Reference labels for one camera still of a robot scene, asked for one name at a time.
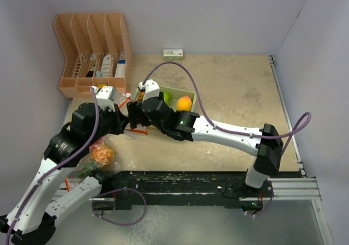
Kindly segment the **yellow orange toy fruit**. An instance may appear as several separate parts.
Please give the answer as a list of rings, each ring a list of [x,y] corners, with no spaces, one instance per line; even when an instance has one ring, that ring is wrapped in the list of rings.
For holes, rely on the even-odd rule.
[[[176,110],[177,111],[191,111],[192,108],[192,100],[186,95],[177,100]]]

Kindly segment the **toy pineapple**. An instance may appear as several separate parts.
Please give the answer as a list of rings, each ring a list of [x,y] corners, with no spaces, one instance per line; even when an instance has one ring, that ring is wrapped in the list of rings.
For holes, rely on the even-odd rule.
[[[75,178],[85,178],[91,172],[110,166],[115,156],[115,150],[110,145],[104,143],[94,145],[73,171],[73,175]]]

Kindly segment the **clear zip bag orange zipper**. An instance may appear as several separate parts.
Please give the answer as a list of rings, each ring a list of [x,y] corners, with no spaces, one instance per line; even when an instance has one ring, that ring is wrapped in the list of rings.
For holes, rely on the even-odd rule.
[[[99,171],[106,172],[108,175],[121,171],[116,145],[109,135],[91,145],[88,154],[79,161],[77,167],[65,178],[67,191],[73,190],[91,173]]]

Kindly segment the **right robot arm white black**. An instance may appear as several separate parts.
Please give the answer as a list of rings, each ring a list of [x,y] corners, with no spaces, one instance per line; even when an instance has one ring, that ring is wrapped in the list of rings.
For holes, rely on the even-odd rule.
[[[265,180],[280,171],[283,141],[275,126],[245,128],[220,122],[208,122],[196,112],[174,111],[159,97],[127,103],[131,128],[154,126],[177,141],[203,141],[235,148],[253,157],[242,184],[247,196],[256,196]]]

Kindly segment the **green toy lime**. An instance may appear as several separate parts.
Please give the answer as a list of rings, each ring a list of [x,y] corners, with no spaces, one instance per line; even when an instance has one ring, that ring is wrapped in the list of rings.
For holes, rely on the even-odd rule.
[[[169,92],[164,92],[164,93],[163,93],[163,97],[164,97],[164,102],[165,102],[168,106],[170,106],[170,105],[171,105],[171,99],[172,99],[171,94],[170,94]]]

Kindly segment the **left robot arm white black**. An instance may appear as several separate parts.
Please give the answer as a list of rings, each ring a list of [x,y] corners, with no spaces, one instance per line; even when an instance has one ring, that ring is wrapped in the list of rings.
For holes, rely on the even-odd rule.
[[[44,152],[39,170],[21,201],[7,215],[1,216],[1,232],[13,244],[46,244],[58,221],[78,207],[83,195],[106,197],[112,183],[104,178],[88,177],[87,186],[77,194],[53,201],[59,185],[87,155],[89,148],[107,134],[124,132],[129,119],[116,104],[83,103],[55,135]]]

